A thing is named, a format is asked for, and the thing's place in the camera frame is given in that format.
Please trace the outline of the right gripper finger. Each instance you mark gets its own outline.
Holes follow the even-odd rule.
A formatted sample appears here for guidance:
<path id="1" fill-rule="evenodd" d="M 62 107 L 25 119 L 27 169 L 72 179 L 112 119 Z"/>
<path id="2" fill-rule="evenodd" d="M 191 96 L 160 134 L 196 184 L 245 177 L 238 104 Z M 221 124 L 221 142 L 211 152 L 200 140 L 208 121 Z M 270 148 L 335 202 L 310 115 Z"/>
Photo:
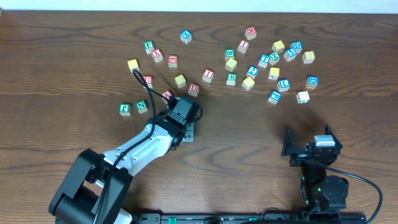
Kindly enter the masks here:
<path id="1" fill-rule="evenodd" d="M 333 131 L 331 130 L 329 125 L 325 126 L 325 134 L 331 136 L 335 144 L 339 143 L 339 140 L 336 138 L 336 136 L 333 134 Z"/>
<path id="2" fill-rule="evenodd" d="M 292 139 L 292 134 L 290 132 L 290 128 L 286 127 L 285 139 L 284 139 L 284 144 L 282 146 L 281 156 L 291 156 L 293 152 L 294 152 L 294 142 Z"/>

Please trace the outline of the yellow O block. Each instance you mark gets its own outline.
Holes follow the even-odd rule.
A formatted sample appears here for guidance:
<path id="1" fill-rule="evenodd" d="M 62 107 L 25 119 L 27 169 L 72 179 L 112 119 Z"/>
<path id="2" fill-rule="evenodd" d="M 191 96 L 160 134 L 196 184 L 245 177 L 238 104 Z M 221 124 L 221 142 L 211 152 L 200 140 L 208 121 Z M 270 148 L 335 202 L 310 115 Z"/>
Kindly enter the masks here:
<path id="1" fill-rule="evenodd" d="M 175 83 L 178 88 L 182 88 L 187 84 L 187 81 L 186 81 L 184 75 L 181 74 L 181 75 L 178 75 L 175 77 Z"/>

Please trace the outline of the green R block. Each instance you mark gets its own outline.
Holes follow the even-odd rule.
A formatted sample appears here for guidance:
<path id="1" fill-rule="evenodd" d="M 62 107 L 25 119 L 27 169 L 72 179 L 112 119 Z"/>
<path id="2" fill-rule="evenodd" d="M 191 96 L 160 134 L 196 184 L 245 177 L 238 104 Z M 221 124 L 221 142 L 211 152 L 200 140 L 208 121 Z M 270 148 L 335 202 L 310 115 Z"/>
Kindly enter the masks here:
<path id="1" fill-rule="evenodd" d="M 237 74 L 235 73 L 228 73 L 227 75 L 227 79 L 226 79 L 226 84 L 227 85 L 231 85 L 231 86 L 235 86 L 236 82 L 237 82 Z"/>

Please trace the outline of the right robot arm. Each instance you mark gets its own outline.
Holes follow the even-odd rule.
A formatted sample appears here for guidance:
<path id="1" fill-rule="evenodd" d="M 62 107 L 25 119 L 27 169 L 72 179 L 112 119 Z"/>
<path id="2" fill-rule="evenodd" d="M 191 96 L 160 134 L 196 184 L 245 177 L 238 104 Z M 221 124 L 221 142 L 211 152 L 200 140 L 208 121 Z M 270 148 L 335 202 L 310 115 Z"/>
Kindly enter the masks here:
<path id="1" fill-rule="evenodd" d="M 326 216 L 336 217 L 341 223 L 340 210 L 346 208 L 349 183 L 345 178 L 327 175 L 326 170 L 334 163 L 343 146 L 329 126 L 323 135 L 314 136 L 304 149 L 295 147 L 290 129 L 285 130 L 281 154 L 289 158 L 291 167 L 302 168 L 301 194 L 308 210 L 300 217 L 306 222 L 325 221 Z"/>

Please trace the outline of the red A block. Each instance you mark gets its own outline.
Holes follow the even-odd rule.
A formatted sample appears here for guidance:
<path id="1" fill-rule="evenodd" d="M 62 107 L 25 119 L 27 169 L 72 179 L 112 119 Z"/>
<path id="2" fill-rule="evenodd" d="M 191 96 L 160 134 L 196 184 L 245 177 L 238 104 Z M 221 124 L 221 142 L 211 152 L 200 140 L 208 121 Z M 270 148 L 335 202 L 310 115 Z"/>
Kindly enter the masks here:
<path id="1" fill-rule="evenodd" d="M 168 104 L 170 99 L 174 97 L 174 94 L 170 90 L 166 90 L 162 93 L 162 100 L 165 104 Z"/>

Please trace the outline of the blue P block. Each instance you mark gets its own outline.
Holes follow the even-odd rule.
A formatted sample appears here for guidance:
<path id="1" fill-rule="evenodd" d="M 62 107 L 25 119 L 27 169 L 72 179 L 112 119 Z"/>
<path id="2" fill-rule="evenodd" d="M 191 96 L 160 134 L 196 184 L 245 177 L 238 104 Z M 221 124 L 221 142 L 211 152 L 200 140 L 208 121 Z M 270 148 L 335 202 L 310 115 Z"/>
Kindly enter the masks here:
<path id="1" fill-rule="evenodd" d="M 268 99 L 268 102 L 272 103 L 273 105 L 276 105 L 276 104 L 278 104 L 278 102 L 280 101 L 281 97 L 282 97 L 282 95 L 281 95 L 278 91 L 275 91 L 275 90 L 274 90 L 274 91 L 270 94 L 270 97 L 269 97 L 269 99 Z"/>

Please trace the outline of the red X block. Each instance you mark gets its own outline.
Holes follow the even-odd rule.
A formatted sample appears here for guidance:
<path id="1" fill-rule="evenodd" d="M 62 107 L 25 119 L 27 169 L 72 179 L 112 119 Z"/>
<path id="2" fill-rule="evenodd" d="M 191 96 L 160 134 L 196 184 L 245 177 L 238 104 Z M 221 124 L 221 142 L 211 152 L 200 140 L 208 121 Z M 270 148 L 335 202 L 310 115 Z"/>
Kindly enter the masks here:
<path id="1" fill-rule="evenodd" d="M 160 49 L 155 49 L 150 54 L 154 59 L 155 63 L 158 63 L 164 59 L 163 53 Z"/>

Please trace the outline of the blue L block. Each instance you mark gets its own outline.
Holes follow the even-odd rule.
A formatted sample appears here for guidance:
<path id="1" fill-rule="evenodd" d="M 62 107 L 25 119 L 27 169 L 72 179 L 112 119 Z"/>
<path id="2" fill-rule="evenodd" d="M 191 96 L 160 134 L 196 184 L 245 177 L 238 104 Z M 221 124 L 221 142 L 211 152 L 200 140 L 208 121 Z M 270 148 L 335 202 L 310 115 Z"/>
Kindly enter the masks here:
<path id="1" fill-rule="evenodd" d="M 277 82 L 277 88 L 279 92 L 288 91 L 290 88 L 290 82 L 286 79 L 281 79 Z"/>

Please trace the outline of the green F block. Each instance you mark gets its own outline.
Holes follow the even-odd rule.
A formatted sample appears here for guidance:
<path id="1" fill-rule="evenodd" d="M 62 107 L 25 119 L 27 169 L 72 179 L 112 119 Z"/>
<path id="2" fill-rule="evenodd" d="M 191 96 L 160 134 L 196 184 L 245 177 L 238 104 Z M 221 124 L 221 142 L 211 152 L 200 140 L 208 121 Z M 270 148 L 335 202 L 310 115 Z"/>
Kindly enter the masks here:
<path id="1" fill-rule="evenodd" d="M 152 40 L 144 42 L 144 48 L 146 50 L 146 54 L 150 54 L 152 51 L 155 50 L 154 42 Z"/>

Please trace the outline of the yellow block hammer side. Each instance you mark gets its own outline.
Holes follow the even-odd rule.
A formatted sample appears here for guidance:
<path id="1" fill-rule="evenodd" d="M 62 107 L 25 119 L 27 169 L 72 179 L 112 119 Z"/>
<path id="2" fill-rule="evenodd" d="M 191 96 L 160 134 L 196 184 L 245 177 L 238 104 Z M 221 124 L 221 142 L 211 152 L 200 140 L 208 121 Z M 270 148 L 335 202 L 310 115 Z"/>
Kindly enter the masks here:
<path id="1" fill-rule="evenodd" d="M 277 80 L 280 75 L 280 68 L 278 67 L 271 67 L 269 69 L 269 79 L 270 80 Z"/>

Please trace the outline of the blue X block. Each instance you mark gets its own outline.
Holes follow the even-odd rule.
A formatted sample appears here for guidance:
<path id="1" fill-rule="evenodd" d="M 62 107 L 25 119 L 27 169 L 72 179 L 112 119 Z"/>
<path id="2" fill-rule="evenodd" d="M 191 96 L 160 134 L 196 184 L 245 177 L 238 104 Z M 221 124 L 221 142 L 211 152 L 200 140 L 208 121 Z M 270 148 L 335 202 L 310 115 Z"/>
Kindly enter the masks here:
<path id="1" fill-rule="evenodd" d="M 189 30 L 184 30 L 180 33 L 180 39 L 185 44 L 188 44 L 192 40 L 192 33 Z"/>

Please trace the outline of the blue 5 block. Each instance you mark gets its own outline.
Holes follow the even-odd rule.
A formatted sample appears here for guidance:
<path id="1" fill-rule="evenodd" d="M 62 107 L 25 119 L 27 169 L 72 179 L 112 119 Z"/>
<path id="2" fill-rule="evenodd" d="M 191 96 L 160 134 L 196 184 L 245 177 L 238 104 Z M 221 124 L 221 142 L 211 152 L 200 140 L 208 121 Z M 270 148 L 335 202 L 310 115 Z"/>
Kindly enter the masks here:
<path id="1" fill-rule="evenodd" d="M 293 60 L 297 56 L 297 52 L 294 49 L 288 49 L 285 51 L 284 58 L 287 62 Z"/>

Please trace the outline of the blue T block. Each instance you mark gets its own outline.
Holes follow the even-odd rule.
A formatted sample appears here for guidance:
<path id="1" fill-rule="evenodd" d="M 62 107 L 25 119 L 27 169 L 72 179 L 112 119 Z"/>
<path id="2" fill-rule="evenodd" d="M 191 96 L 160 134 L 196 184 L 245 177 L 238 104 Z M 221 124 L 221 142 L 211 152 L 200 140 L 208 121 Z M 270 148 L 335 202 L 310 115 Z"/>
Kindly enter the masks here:
<path id="1" fill-rule="evenodd" d="M 258 65 L 262 68 L 266 68 L 269 64 L 269 61 L 270 61 L 270 56 L 268 56 L 266 54 L 262 54 L 259 59 Z"/>

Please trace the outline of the green Z block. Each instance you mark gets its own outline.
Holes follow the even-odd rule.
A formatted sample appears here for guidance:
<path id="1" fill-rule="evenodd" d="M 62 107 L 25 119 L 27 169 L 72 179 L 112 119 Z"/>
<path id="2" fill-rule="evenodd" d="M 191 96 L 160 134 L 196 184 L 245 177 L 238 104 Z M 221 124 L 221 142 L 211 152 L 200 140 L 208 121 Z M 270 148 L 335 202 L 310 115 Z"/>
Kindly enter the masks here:
<path id="1" fill-rule="evenodd" d="M 273 52 L 270 55 L 269 63 L 275 65 L 280 60 L 280 55 L 277 52 Z"/>

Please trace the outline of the red I block upper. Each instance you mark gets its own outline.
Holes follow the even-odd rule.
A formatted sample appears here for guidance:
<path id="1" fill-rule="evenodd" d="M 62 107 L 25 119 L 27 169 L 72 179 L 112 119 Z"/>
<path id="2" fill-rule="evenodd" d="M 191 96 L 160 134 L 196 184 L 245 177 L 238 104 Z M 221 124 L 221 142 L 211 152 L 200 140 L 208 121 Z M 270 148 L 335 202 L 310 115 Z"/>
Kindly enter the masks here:
<path id="1" fill-rule="evenodd" d="M 245 40 L 241 40 L 238 44 L 238 51 L 245 54 L 249 47 L 249 42 Z"/>

